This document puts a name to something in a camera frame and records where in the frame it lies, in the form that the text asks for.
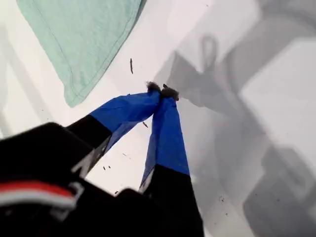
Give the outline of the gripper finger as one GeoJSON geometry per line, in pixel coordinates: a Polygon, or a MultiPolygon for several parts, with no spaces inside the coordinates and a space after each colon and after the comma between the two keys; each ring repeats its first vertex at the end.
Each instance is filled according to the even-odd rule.
{"type": "Polygon", "coordinates": [[[122,136],[154,113],[160,96],[160,87],[149,82],[147,92],[113,98],[67,126],[70,132],[92,148],[92,152],[78,161],[71,171],[85,177],[122,136]]]}
{"type": "Polygon", "coordinates": [[[178,100],[179,93],[163,85],[153,114],[141,191],[154,206],[154,225],[161,237],[202,237],[203,221],[190,177],[178,100]]]}

